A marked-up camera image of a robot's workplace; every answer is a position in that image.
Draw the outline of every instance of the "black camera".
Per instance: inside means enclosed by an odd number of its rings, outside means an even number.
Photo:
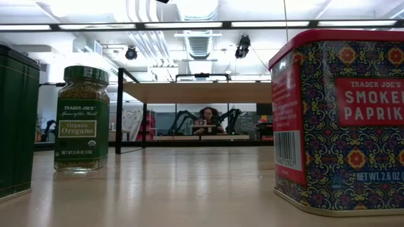
[[[248,35],[243,35],[240,38],[240,42],[237,45],[237,50],[235,51],[235,58],[242,59],[248,54],[248,47],[251,46],[250,38]]]
[[[135,60],[138,58],[138,53],[136,51],[136,47],[128,47],[126,51],[125,57],[127,60]]]

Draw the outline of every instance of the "red lid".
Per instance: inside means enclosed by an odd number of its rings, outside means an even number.
[[[309,42],[318,41],[392,41],[404,42],[404,32],[370,31],[370,30],[336,30],[312,29],[296,35],[285,44],[270,60],[269,70],[291,50]]]

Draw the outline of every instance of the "barcode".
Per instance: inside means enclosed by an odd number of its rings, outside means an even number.
[[[275,163],[302,171],[300,131],[274,132]]]

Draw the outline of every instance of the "floral pattern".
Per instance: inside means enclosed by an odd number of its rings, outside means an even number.
[[[401,42],[321,41],[282,59],[300,63],[307,185],[277,175],[277,190],[330,211],[404,208],[404,127],[339,127],[335,86],[335,76],[404,79],[402,50]]]
[[[404,166],[404,150],[399,153],[398,161]]]
[[[338,56],[345,64],[351,64],[356,59],[356,52],[351,47],[344,47]]]
[[[360,170],[365,165],[365,155],[357,148],[351,150],[348,154],[348,163],[356,170]]]
[[[404,61],[404,53],[400,48],[394,47],[391,50],[389,50],[388,59],[391,63],[398,66]]]

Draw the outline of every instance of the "tin label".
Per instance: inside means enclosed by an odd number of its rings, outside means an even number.
[[[297,64],[274,76],[272,94],[276,174],[305,185],[300,73]]]
[[[336,78],[336,90],[341,127],[404,125],[404,79]]]

